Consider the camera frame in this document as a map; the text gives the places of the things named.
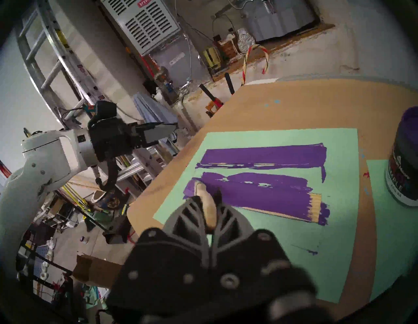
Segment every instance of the green paper sheet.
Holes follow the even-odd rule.
[[[376,272],[370,300],[406,274],[418,255],[418,209],[401,205],[389,192],[387,160],[367,160],[375,204]]]
[[[195,169],[207,149],[246,148],[323,143],[327,148],[325,182],[321,168],[276,170],[254,169]],[[308,180],[314,193],[322,194],[328,204],[328,225],[320,226],[295,219],[287,219],[237,208],[254,229],[272,231],[292,263],[304,267],[316,283],[318,298],[339,301],[351,262],[359,203],[359,160],[357,129],[330,128],[308,130],[272,130],[248,132],[208,133],[173,190],[155,213],[154,218],[164,223],[183,203],[187,182],[203,172],[228,176],[241,172],[285,174]],[[312,255],[309,251],[318,252]]]

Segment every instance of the red and white striped rope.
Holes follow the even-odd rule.
[[[264,55],[265,55],[265,66],[264,66],[263,71],[261,73],[262,74],[265,74],[266,71],[267,71],[267,69],[268,69],[268,60],[269,60],[268,59],[268,50],[264,46],[261,46],[259,44],[252,45],[248,49],[248,52],[247,52],[247,54],[245,55],[245,58],[244,58],[244,65],[242,66],[242,81],[241,81],[241,85],[244,85],[245,84],[245,74],[247,73],[247,60],[248,60],[248,57],[250,56],[251,51],[253,49],[256,49],[256,48],[260,48],[264,52]]]

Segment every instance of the wooden handle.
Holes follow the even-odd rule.
[[[216,205],[210,193],[206,191],[205,184],[201,182],[197,183],[195,186],[195,194],[202,200],[203,214],[205,216],[207,227],[214,230],[217,221]]]

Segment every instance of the wooden table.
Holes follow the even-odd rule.
[[[260,103],[280,99],[280,109]],[[313,79],[241,87],[128,210],[140,234],[162,227],[154,213],[176,184],[209,132],[357,128],[360,196],[357,230],[347,279],[338,304],[319,301],[340,319],[369,302],[376,261],[376,225],[366,159],[387,159],[403,112],[418,103],[418,92],[399,85],[359,79]]]

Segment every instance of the paint can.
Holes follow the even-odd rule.
[[[389,191],[401,203],[418,207],[418,106],[405,111],[385,173]]]

